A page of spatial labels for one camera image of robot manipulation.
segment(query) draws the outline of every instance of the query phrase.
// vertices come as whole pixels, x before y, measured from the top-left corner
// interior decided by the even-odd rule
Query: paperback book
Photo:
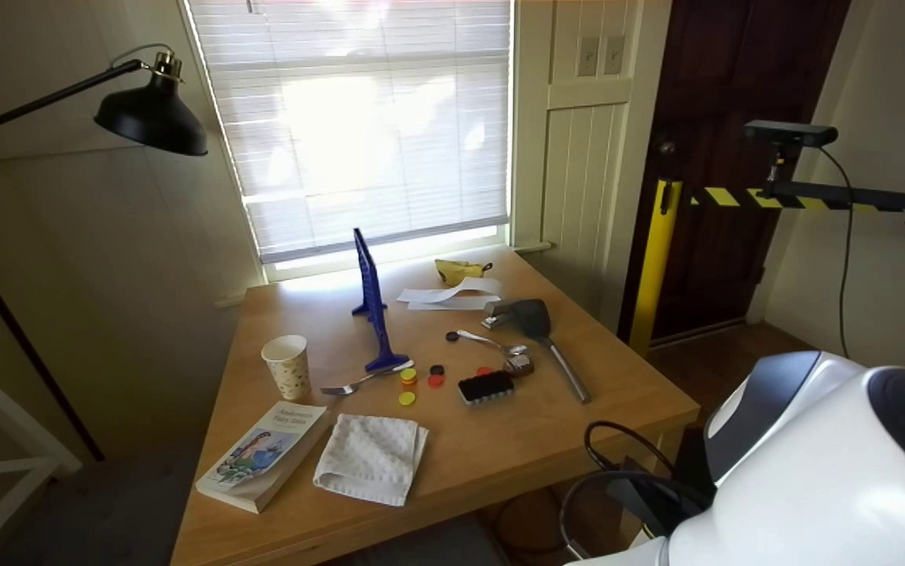
[[[325,407],[276,402],[201,479],[197,491],[261,513],[330,432]]]

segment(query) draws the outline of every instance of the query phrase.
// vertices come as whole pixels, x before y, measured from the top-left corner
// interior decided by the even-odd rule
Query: window blinds
[[[261,260],[506,222],[508,0],[187,0]]]

